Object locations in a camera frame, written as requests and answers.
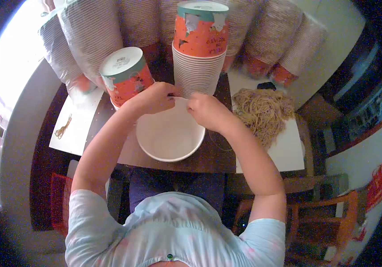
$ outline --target brown twine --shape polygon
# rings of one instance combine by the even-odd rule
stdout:
[[[281,91],[242,88],[232,99],[234,113],[268,150],[285,129],[284,120],[295,117],[293,102]]]
[[[71,120],[72,120],[72,114],[69,115],[68,122],[66,122],[66,125],[60,127],[59,130],[56,130],[56,131],[55,131],[55,136],[56,136],[58,139],[62,138],[62,136],[63,136],[63,134],[65,133],[66,128],[68,128],[69,123],[71,122]]]

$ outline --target child's hand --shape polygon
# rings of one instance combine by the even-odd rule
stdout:
[[[179,96],[178,88],[170,83],[155,82],[136,96],[129,99],[125,104],[138,107],[143,114],[155,114],[175,106],[175,99],[168,94]]]
[[[237,120],[237,117],[218,99],[202,93],[191,95],[188,101],[188,112],[199,125],[221,134]]]

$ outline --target light blue shirt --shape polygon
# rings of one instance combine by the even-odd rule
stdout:
[[[148,267],[171,254],[190,267],[280,267],[285,228],[278,220],[258,219],[238,237],[205,200],[179,192],[146,198],[121,225],[103,198],[76,190],[65,259],[74,267]]]

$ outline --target cup rim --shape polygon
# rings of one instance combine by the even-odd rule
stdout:
[[[199,59],[199,60],[207,60],[207,59],[216,59],[216,58],[219,58],[219,57],[222,57],[226,54],[226,51],[228,50],[228,45],[226,46],[225,48],[225,51],[222,52],[222,54],[220,55],[217,55],[217,56],[206,56],[206,57],[201,57],[201,56],[190,56],[190,55],[187,55],[187,54],[184,54],[180,51],[178,51],[175,46],[174,46],[174,41],[172,41],[172,51],[173,51],[173,54],[175,53],[175,51],[180,54],[181,56],[183,55],[184,57],[188,57],[188,58],[191,58],[191,59]]]

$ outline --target red bag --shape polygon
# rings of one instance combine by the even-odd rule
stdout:
[[[382,201],[382,164],[372,172],[372,180],[368,185],[366,213]]]
[[[64,237],[68,234],[69,197],[71,195],[72,178],[52,173],[50,202],[52,226]]]

